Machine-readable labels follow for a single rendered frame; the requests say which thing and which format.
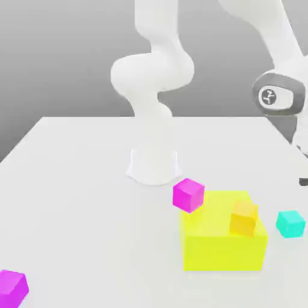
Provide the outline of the small cyan cube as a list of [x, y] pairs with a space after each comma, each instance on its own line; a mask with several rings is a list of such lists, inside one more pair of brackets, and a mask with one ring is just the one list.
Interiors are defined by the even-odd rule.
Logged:
[[298, 211], [280, 211], [276, 220], [276, 228], [284, 238], [303, 236], [306, 226], [305, 219]]

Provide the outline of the large yellow box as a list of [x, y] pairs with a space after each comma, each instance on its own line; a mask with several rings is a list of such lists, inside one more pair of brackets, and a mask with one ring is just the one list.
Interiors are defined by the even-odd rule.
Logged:
[[192, 213], [179, 212], [180, 246], [185, 271], [260, 271], [268, 234], [260, 219], [253, 236], [231, 233], [233, 204], [252, 204], [247, 191], [206, 191]]

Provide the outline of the small magenta cube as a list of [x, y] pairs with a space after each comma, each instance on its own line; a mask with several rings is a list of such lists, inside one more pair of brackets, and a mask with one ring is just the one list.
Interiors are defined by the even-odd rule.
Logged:
[[203, 184], [185, 178], [173, 187], [173, 205], [190, 214], [203, 204], [204, 194]]
[[0, 308], [18, 308], [28, 292], [25, 274], [0, 270]]

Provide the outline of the small orange cube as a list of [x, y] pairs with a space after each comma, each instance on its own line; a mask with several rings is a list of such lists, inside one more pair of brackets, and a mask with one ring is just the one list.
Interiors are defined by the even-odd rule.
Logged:
[[245, 200], [236, 201], [230, 213], [229, 234], [254, 237], [259, 207]]

